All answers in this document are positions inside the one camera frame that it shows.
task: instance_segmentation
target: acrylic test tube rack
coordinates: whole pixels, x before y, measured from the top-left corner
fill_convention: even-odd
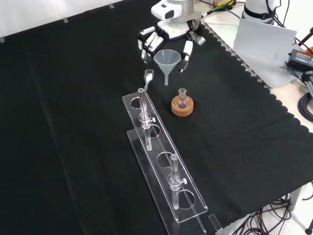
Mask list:
[[[134,129],[127,132],[170,235],[205,235],[207,206],[147,92],[123,97]]]

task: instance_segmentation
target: plastic funnel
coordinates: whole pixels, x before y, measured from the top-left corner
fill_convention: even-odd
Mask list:
[[[154,60],[165,75],[165,85],[168,85],[168,75],[175,65],[181,60],[181,55],[174,50],[160,50],[154,56]]]

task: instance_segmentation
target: test tube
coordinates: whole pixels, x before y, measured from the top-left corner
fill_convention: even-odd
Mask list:
[[[141,109],[142,127],[144,128],[146,146],[147,146],[147,150],[151,151],[152,146],[151,146],[151,137],[150,137],[150,130],[149,130],[151,126],[149,125],[149,120],[148,120],[148,111],[147,111],[147,104],[146,104],[145,97],[144,97],[144,89],[139,88],[138,93],[139,93],[139,102],[140,102],[140,109]]]
[[[172,189],[173,207],[175,210],[177,210],[179,208],[178,190],[180,188],[180,180],[178,175],[178,156],[176,154],[172,154],[170,156],[170,159],[171,159],[170,181],[172,184],[171,189]]]
[[[152,127],[150,126],[148,129],[145,129],[145,139],[146,139],[146,146],[147,146],[148,151],[152,150],[150,130],[149,130],[150,128]]]
[[[178,191],[172,191],[173,207],[175,210],[179,208]]]
[[[140,109],[141,109],[141,118],[143,120],[143,128],[147,128],[148,127],[148,122],[145,122],[148,120],[148,111],[147,111],[147,104],[145,101],[145,97],[144,97],[144,89],[139,88],[138,89],[138,93],[139,93],[139,102],[140,102]]]
[[[170,156],[171,159],[171,179],[173,182],[178,180],[178,157],[176,154]]]

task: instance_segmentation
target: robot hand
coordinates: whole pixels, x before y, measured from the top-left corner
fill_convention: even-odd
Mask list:
[[[198,30],[201,29],[201,12],[195,12],[193,0],[161,0],[151,8],[151,12],[161,21],[139,33],[141,58],[149,63],[167,41],[185,38],[185,48],[178,64],[179,71],[183,72],[190,59],[193,41],[200,45],[205,42]]]
[[[154,55],[162,48],[167,41],[185,38],[186,43],[181,53],[181,61],[178,70],[186,70],[193,48],[193,41],[199,45],[205,42],[202,37],[200,27],[194,30],[194,21],[177,23],[171,20],[160,21],[156,26],[152,26],[141,31],[138,35],[138,47],[142,50],[141,58],[145,63],[152,61]]]

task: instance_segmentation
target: glass flask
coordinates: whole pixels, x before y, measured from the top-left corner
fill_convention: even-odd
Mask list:
[[[185,109],[189,106],[190,102],[188,97],[186,96],[187,90],[185,88],[180,88],[178,90],[179,96],[176,99],[176,106],[181,109]]]

